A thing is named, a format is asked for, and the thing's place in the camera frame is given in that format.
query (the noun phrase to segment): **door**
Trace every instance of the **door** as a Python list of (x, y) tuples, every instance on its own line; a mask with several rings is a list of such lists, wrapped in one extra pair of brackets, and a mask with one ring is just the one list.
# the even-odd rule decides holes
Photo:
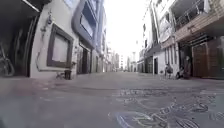
[(15, 66), (16, 75), (29, 76), (30, 62), (33, 47), (33, 38), (38, 16), (27, 19), (15, 34), (12, 45), (12, 62)]
[(88, 51), (83, 48), (82, 56), (82, 74), (87, 74), (88, 72)]
[(96, 72), (98, 72), (98, 56), (96, 57)]
[(205, 43), (193, 47), (193, 76), (208, 76), (208, 60)]
[(154, 74), (158, 74), (158, 58), (154, 59)]

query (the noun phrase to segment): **street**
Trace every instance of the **street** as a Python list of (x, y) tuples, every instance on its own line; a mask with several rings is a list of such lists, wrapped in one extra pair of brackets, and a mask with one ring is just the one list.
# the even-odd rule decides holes
[(138, 73), (2, 79), (0, 128), (223, 128), (224, 81)]

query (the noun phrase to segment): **balcony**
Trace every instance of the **balcony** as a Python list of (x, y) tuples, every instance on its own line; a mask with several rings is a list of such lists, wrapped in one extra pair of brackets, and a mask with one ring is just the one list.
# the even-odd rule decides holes
[(209, 0), (210, 11), (204, 11), (205, 0), (178, 0), (171, 11), (175, 21), (175, 40), (180, 42), (192, 34), (218, 31), (224, 16), (223, 1)]
[(191, 8), (189, 8), (186, 12), (183, 13), (180, 17), (176, 19), (175, 17), (175, 29), (179, 30), (181, 27), (192, 21), (198, 15), (202, 14), (204, 11), (204, 0), (199, 0)]

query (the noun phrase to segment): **window frame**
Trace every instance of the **window frame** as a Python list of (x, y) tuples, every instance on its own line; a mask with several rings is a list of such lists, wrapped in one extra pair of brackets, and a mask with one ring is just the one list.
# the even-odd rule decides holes
[[(53, 52), (54, 52), (54, 45), (55, 45), (55, 38), (56, 36), (60, 36), (64, 38), (68, 44), (68, 51), (67, 51), (67, 59), (66, 62), (60, 62), (53, 60)], [(47, 52), (47, 66), (49, 67), (58, 67), (58, 68), (70, 68), (72, 63), (72, 49), (73, 48), (73, 38), (59, 28), (56, 24), (52, 25), (51, 29), (51, 36), (48, 44), (48, 52)]]

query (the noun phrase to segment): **storefront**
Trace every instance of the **storefront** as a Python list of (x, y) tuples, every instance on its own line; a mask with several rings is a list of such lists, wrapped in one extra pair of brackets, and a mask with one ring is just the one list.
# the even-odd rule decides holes
[(30, 76), (33, 38), (42, 8), (48, 0), (1, 0), (0, 76)]

